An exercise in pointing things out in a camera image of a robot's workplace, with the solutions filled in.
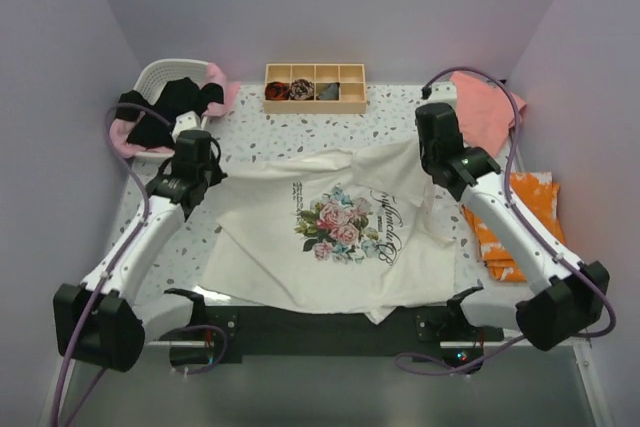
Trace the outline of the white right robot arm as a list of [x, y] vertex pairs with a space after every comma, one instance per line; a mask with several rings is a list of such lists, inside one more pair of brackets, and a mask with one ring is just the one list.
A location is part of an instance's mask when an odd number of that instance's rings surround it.
[[466, 340], [480, 327], [518, 330], [548, 351], [596, 323], [609, 305], [607, 269], [564, 246], [511, 190], [496, 161], [482, 148], [465, 146], [449, 104], [418, 107], [415, 123], [423, 170], [489, 227], [530, 289], [513, 298], [481, 287], [455, 295], [445, 316], [448, 333]]

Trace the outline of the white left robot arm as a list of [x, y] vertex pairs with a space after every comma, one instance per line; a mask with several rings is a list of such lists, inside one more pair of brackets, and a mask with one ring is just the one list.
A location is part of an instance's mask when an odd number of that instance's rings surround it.
[[187, 130], [172, 157], [142, 188], [131, 224], [79, 284], [61, 285], [53, 297], [56, 340], [66, 361], [77, 360], [118, 372], [129, 371], [143, 348], [166, 334], [200, 337], [207, 327], [202, 295], [170, 288], [145, 306], [134, 301], [165, 244], [226, 178], [221, 148], [210, 133]]

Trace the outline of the white floral print t-shirt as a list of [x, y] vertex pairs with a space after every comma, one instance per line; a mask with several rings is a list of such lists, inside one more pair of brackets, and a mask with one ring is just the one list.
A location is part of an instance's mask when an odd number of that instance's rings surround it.
[[414, 140], [231, 166], [212, 193], [220, 231], [200, 287], [373, 323], [443, 302], [455, 249], [430, 231], [433, 197]]

